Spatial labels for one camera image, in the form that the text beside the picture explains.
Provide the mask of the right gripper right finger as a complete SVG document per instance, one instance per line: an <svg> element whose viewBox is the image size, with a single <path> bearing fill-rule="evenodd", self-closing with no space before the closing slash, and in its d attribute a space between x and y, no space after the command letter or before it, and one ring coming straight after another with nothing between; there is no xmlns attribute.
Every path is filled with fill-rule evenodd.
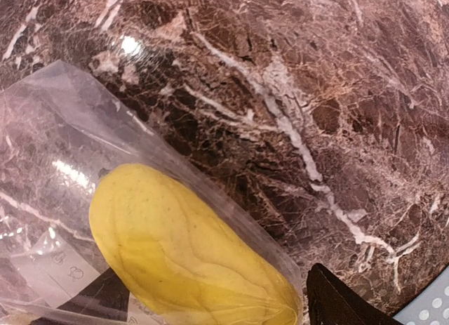
<svg viewBox="0 0 449 325"><path fill-rule="evenodd" d="M307 274L309 320L313 325L399 325L373 307L321 263Z"/></svg>

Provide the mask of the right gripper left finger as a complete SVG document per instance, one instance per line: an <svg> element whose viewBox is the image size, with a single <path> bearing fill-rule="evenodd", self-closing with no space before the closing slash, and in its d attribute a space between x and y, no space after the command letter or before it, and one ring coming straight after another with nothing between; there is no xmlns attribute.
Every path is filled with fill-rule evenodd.
<svg viewBox="0 0 449 325"><path fill-rule="evenodd" d="M34 324L122 324L128 319L129 290L112 269Z"/></svg>

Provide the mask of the yellow fruit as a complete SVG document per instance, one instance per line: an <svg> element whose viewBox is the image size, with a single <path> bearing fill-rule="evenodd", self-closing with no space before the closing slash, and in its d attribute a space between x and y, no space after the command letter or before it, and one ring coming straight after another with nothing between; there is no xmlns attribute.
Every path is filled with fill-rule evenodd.
<svg viewBox="0 0 449 325"><path fill-rule="evenodd" d="M143 164L103 176L89 225L127 289L169 324L297 324L299 295L182 183Z"/></svg>

